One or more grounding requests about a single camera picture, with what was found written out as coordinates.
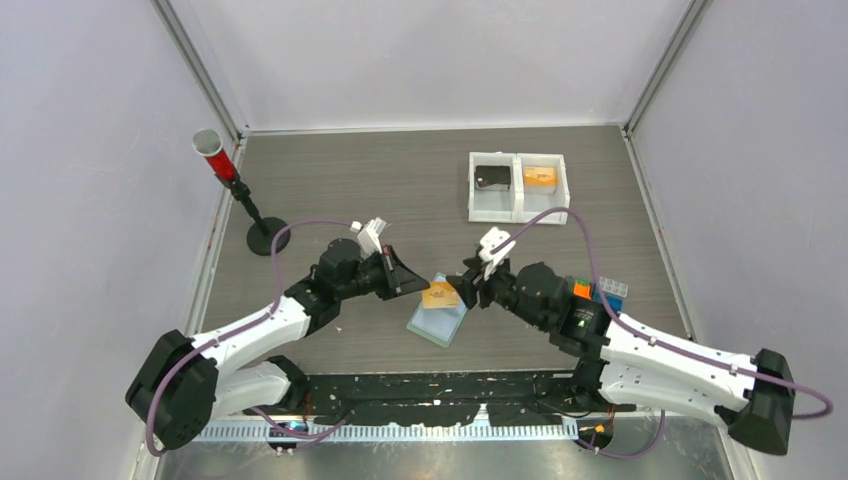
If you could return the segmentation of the orange credit card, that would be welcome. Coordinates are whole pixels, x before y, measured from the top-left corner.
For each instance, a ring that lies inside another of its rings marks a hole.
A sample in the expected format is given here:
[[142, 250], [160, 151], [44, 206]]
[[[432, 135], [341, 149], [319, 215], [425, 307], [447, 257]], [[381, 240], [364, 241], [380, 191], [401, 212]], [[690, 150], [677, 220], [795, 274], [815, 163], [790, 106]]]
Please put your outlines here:
[[428, 289], [421, 292], [421, 305], [424, 309], [452, 309], [462, 304], [456, 289], [446, 281], [433, 281]]
[[526, 187], [555, 189], [558, 184], [557, 170], [553, 167], [526, 166], [522, 178]]

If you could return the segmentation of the green card holder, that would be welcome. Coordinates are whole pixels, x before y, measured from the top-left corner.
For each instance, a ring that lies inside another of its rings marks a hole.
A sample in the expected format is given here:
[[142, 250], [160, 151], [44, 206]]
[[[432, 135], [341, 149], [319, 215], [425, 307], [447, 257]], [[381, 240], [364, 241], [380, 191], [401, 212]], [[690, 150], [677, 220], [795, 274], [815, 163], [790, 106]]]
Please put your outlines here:
[[[430, 281], [446, 281], [446, 275], [437, 273]], [[462, 303], [452, 309], [424, 309], [420, 303], [407, 323], [407, 329], [441, 347], [447, 348], [457, 333], [468, 309]]]

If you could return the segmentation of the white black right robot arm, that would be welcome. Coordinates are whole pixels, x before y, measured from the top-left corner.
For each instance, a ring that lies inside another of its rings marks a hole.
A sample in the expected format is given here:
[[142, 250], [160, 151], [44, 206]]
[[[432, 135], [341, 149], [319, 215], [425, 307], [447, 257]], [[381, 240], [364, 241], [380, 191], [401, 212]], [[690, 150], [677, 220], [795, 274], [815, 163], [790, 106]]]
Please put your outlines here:
[[571, 397], [584, 410], [645, 405], [720, 426], [738, 443], [761, 453], [788, 452], [795, 393], [759, 379], [791, 380], [784, 355], [708, 348], [648, 327], [626, 314], [612, 319], [589, 298], [591, 284], [561, 277], [542, 262], [512, 273], [499, 265], [489, 278], [476, 261], [448, 283], [462, 300], [497, 304], [547, 334], [552, 345], [578, 360]]

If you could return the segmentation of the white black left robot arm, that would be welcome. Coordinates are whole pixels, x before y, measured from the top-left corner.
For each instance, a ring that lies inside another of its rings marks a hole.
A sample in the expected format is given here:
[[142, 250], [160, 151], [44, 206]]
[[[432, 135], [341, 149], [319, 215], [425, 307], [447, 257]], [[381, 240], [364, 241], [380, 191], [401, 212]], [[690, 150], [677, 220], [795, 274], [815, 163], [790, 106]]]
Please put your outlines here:
[[270, 305], [224, 327], [188, 337], [178, 330], [153, 345], [125, 394], [144, 421], [155, 456], [177, 450], [207, 424], [252, 407], [298, 412], [307, 376], [271, 350], [303, 339], [336, 319], [343, 301], [369, 294], [391, 300], [430, 283], [384, 245], [363, 255], [351, 239], [329, 243], [309, 274]]

